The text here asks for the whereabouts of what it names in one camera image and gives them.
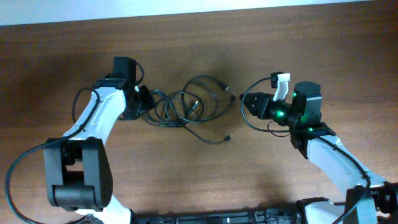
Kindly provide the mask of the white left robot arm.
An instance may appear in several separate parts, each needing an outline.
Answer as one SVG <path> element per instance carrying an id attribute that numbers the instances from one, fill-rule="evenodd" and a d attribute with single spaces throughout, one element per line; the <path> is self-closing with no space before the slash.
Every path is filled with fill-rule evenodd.
<path id="1" fill-rule="evenodd" d="M 105 151 L 118 119 L 136 120 L 154 107 L 137 78 L 141 65 L 115 57 L 113 71 L 90 87 L 91 99 L 73 126 L 44 147 L 47 198 L 54 207 L 92 215 L 100 223 L 134 223 L 134 212 L 113 195 L 113 176 Z"/>

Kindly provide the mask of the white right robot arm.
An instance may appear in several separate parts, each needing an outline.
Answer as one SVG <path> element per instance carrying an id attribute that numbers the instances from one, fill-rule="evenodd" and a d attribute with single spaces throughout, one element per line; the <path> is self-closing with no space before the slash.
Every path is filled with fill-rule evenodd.
<path id="1" fill-rule="evenodd" d="M 239 98 L 253 116 L 283 126 L 293 147 L 345 195 L 343 205 L 323 197 L 297 201 L 298 223 L 397 223 L 397 184 L 369 170 L 321 121 L 319 84 L 297 83 L 291 103 L 251 90 Z"/>

